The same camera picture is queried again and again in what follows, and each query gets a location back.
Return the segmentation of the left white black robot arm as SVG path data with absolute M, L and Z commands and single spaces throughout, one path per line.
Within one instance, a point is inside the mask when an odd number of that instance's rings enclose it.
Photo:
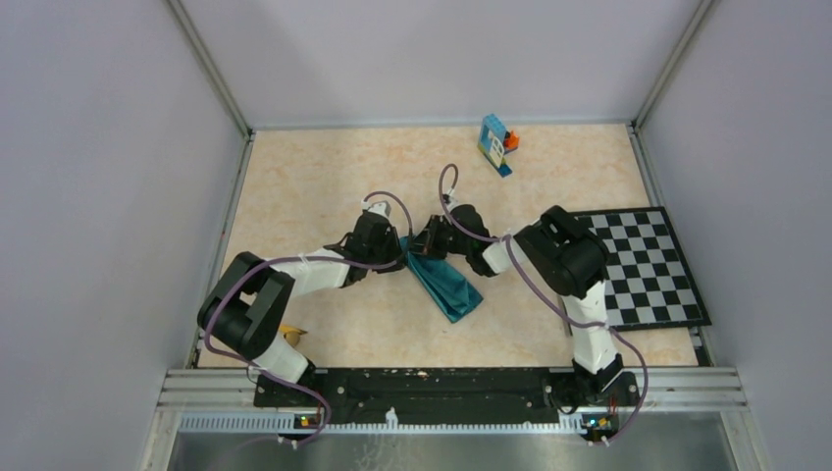
M 353 230 L 334 244 L 297 259 L 266 267 L 251 252 L 240 252 L 197 314 L 201 329 L 234 354 L 278 378 L 278 394 L 291 405 L 313 396 L 311 361 L 279 333 L 288 303 L 322 289 L 347 288 L 370 271 L 404 268 L 399 236 L 380 203 L 365 209 Z

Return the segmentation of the colourful toy block house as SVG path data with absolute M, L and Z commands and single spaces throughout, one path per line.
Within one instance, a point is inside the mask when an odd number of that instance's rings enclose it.
M 478 149 L 502 178 L 512 174 L 506 156 L 516 151 L 519 143 L 519 135 L 510 131 L 497 115 L 488 114 L 481 121 Z

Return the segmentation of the teal cloth napkin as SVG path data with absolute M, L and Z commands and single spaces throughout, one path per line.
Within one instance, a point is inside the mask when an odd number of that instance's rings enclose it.
M 407 267 L 449 323 L 455 324 L 476 310 L 481 293 L 445 260 L 407 251 Z

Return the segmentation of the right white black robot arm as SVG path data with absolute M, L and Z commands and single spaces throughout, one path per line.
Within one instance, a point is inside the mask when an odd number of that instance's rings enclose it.
M 601 404 L 614 393 L 623 359 L 613 341 L 605 302 L 609 252 L 571 213 L 555 205 L 519 232 L 497 237 L 473 205 L 455 205 L 429 219 L 410 251 L 436 260 L 460 255 L 475 273 L 488 278 L 534 268 L 562 300 L 562 313 L 572 326 L 578 397 Z

